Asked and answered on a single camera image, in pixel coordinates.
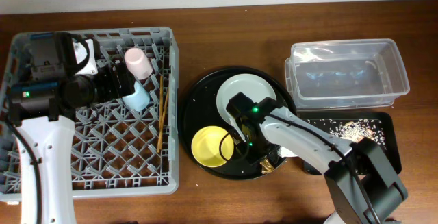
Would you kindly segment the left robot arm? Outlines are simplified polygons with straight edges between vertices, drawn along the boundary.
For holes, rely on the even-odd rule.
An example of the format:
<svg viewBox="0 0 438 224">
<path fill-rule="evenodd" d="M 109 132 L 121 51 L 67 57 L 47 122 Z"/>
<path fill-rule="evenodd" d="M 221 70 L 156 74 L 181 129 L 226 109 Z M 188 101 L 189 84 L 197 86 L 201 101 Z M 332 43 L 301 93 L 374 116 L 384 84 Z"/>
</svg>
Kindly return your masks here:
<svg viewBox="0 0 438 224">
<path fill-rule="evenodd" d="M 8 95 L 20 153 L 21 222 L 75 223 L 71 149 L 76 111 L 135 92 L 123 63 L 94 69 L 98 42 L 68 32 L 29 37 L 28 73 Z"/>
</svg>

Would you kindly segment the pink cup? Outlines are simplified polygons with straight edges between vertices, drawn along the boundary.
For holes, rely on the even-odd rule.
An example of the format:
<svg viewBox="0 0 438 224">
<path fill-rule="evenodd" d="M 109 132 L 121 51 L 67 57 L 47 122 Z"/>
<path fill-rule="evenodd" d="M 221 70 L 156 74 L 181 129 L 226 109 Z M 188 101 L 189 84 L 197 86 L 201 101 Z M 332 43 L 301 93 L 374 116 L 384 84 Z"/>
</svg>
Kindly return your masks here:
<svg viewBox="0 0 438 224">
<path fill-rule="evenodd" d="M 139 80 L 148 78 L 153 73 L 153 67 L 146 54 L 139 48 L 130 48 L 124 54 L 128 70 Z"/>
</svg>

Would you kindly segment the pile of food scraps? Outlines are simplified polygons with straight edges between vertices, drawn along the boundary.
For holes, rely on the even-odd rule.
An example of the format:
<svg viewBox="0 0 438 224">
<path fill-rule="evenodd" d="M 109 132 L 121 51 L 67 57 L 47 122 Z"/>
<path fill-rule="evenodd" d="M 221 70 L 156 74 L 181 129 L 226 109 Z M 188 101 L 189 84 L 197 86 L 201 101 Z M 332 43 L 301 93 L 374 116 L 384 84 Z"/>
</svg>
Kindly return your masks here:
<svg viewBox="0 0 438 224">
<path fill-rule="evenodd" d="M 359 142 L 363 138 L 369 138 L 376 144 L 385 147 L 385 133 L 382 122 L 376 119 L 359 119 L 358 121 L 340 121 L 337 126 L 330 129 L 330 133 L 336 137 Z"/>
</svg>

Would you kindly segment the grey plate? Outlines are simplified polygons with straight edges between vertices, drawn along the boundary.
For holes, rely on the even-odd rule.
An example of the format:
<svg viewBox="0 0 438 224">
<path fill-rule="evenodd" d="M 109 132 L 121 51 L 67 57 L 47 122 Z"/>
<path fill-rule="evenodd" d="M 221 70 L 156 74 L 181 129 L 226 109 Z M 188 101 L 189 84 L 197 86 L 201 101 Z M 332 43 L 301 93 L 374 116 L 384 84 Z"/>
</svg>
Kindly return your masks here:
<svg viewBox="0 0 438 224">
<path fill-rule="evenodd" d="M 216 95 L 216 107 L 221 118 L 233 128 L 237 127 L 237 122 L 226 110 L 226 107 L 229 100 L 239 92 L 242 92 L 252 101 L 252 104 L 249 104 L 244 108 L 244 112 L 253 111 L 255 105 L 266 97 L 277 100 L 273 87 L 258 75 L 243 73 L 228 78 L 219 87 Z"/>
</svg>

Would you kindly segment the wooden chopstick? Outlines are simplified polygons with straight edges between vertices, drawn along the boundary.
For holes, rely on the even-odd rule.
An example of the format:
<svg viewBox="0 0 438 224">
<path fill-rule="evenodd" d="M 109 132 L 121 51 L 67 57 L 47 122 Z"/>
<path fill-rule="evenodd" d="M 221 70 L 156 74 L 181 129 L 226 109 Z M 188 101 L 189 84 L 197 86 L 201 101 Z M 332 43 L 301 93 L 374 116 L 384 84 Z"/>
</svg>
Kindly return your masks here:
<svg viewBox="0 0 438 224">
<path fill-rule="evenodd" d="M 164 129 L 164 121 L 166 118 L 166 113 L 167 113 L 167 108 L 168 108 L 168 100 L 169 100 L 169 91 L 166 93 L 166 98 L 165 98 L 165 102 L 164 102 L 164 106 L 163 106 L 163 112 L 162 112 L 162 117 L 160 120 L 160 124 L 159 124 L 159 128 L 160 128 L 160 132 L 163 131 Z"/>
<path fill-rule="evenodd" d="M 160 76 L 160 91 L 159 91 L 159 136 L 157 142 L 157 153 L 159 153 L 162 149 L 162 118 L 163 118 L 163 108 L 164 108 L 164 77 Z"/>
</svg>

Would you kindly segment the grey dishwasher rack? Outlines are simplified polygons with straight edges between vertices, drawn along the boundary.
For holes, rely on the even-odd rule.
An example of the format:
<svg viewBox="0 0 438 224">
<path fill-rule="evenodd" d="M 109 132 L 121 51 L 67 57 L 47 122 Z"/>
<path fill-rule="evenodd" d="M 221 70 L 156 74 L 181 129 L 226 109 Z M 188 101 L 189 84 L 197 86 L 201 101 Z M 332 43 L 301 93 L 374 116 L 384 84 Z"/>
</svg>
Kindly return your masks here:
<svg viewBox="0 0 438 224">
<path fill-rule="evenodd" d="M 130 110 L 122 98 L 76 111 L 70 165 L 73 197 L 103 198 L 173 193 L 179 184 L 177 152 L 177 92 L 179 63 L 174 34 L 167 27 L 67 31 L 98 42 L 97 68 L 124 63 L 130 48 L 146 54 L 153 73 L 139 80 L 151 98 L 148 106 Z M 12 38 L 1 85 L 1 200 L 21 200 L 20 153 L 15 135 L 6 125 L 8 95 L 13 84 L 28 73 L 29 37 L 48 32 L 19 33 Z M 168 108 L 159 136 L 160 76 Z"/>
</svg>

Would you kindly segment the white tissue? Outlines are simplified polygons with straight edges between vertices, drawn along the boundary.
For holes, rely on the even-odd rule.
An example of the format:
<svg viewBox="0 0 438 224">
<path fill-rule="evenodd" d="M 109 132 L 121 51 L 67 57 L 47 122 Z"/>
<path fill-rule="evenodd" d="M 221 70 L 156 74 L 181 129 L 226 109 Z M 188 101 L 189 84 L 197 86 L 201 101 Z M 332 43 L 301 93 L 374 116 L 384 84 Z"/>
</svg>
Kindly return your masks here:
<svg viewBox="0 0 438 224">
<path fill-rule="evenodd" d="M 278 154 L 282 158 L 294 158 L 294 157 L 296 157 L 295 153 L 293 153 L 292 151 L 290 151 L 289 149 L 287 149 L 285 147 L 280 147 Z"/>
</svg>

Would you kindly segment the yellow bowl with food scraps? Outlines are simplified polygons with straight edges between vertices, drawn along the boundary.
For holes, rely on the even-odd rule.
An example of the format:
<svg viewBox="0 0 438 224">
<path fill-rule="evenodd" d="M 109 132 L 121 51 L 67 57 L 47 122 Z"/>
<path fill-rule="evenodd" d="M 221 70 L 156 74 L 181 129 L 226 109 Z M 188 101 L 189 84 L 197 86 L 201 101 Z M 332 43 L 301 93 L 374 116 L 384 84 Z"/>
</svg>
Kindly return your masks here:
<svg viewBox="0 0 438 224">
<path fill-rule="evenodd" d="M 227 163 L 222 158 L 222 154 L 227 160 L 231 159 L 234 152 L 234 142 L 230 135 L 221 140 L 227 134 L 227 130 L 218 126 L 207 126 L 198 130 L 191 144 L 191 151 L 195 160 L 206 167 L 216 168 Z"/>
</svg>

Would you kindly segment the blue cup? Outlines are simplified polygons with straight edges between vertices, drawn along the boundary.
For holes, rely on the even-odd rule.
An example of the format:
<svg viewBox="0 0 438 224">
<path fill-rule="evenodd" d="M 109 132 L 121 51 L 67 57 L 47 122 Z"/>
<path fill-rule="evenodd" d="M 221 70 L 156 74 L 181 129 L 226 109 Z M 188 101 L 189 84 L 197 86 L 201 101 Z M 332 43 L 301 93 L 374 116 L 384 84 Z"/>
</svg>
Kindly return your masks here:
<svg viewBox="0 0 438 224">
<path fill-rule="evenodd" d="M 134 93 L 123 97 L 122 100 L 130 110 L 140 112 L 148 106 L 151 98 L 142 84 L 135 82 Z"/>
</svg>

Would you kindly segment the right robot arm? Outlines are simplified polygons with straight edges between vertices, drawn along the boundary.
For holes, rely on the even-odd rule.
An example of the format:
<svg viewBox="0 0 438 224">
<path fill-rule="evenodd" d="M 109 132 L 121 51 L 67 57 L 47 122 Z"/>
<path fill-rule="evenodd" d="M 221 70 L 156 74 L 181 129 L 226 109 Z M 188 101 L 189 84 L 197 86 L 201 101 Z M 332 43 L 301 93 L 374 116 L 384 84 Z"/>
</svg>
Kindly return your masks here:
<svg viewBox="0 0 438 224">
<path fill-rule="evenodd" d="M 387 156 L 369 138 L 333 136 L 269 97 L 255 103 L 240 92 L 227 112 L 244 140 L 284 147 L 323 174 L 335 206 L 327 223 L 383 223 L 408 197 Z"/>
</svg>

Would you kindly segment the clear plastic bin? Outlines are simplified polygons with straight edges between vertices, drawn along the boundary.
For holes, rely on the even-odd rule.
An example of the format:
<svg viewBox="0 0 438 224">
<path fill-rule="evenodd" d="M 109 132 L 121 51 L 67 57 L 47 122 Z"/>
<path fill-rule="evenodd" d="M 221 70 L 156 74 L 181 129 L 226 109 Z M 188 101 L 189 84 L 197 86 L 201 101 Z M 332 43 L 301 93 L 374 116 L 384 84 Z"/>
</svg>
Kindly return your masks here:
<svg viewBox="0 0 438 224">
<path fill-rule="evenodd" d="M 295 43 L 285 60 L 285 83 L 300 111 L 386 107 L 410 91 L 389 38 Z"/>
</svg>

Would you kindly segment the brown snack wrapper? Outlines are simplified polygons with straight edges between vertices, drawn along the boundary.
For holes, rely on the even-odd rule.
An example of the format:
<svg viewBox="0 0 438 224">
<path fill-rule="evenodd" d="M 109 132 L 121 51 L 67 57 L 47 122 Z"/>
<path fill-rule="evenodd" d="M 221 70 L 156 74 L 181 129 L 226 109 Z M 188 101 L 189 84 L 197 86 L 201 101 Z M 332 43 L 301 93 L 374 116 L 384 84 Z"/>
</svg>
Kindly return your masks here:
<svg viewBox="0 0 438 224">
<path fill-rule="evenodd" d="M 271 165 L 269 159 L 265 158 L 260 162 L 261 173 L 263 175 L 273 172 L 274 167 Z"/>
</svg>

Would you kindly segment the round black tray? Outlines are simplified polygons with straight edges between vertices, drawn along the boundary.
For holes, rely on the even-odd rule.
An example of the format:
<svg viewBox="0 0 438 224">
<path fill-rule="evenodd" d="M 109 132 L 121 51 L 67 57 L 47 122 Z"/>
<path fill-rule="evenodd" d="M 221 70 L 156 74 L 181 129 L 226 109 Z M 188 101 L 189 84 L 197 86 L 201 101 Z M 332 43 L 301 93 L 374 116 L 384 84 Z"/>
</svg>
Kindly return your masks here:
<svg viewBox="0 0 438 224">
<path fill-rule="evenodd" d="M 195 158 L 191 150 L 191 144 L 192 138 L 198 130 L 210 125 L 224 128 L 227 131 L 232 128 L 217 111 L 216 94 L 228 78 L 244 73 L 254 74 L 266 80 L 273 87 L 279 102 L 292 111 L 293 114 L 296 113 L 296 106 L 286 88 L 269 74 L 246 66 L 228 66 L 212 71 L 194 82 L 186 90 L 183 101 L 179 104 L 179 142 L 193 161 L 195 161 Z M 251 164 L 247 160 L 232 161 L 214 168 L 203 166 L 200 162 L 197 162 L 197 164 L 208 173 L 224 179 L 247 180 L 263 175 L 260 164 Z"/>
</svg>

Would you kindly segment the black rectangular tray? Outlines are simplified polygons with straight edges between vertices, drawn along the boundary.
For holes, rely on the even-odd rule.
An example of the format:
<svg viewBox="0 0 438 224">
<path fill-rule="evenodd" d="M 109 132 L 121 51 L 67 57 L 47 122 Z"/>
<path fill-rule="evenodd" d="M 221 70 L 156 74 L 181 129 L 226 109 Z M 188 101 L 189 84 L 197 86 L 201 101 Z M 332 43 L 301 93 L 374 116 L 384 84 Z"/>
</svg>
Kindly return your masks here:
<svg viewBox="0 0 438 224">
<path fill-rule="evenodd" d="M 395 172 L 400 173 L 402 170 L 400 154 L 396 142 L 394 125 L 389 114 L 385 112 L 366 111 L 319 111 L 319 112 L 300 112 L 298 116 L 310 123 L 311 125 L 329 133 L 330 129 L 338 125 L 340 121 L 358 121 L 359 119 L 376 119 L 381 121 L 385 133 L 385 147 L 379 145 L 383 150 Z"/>
</svg>

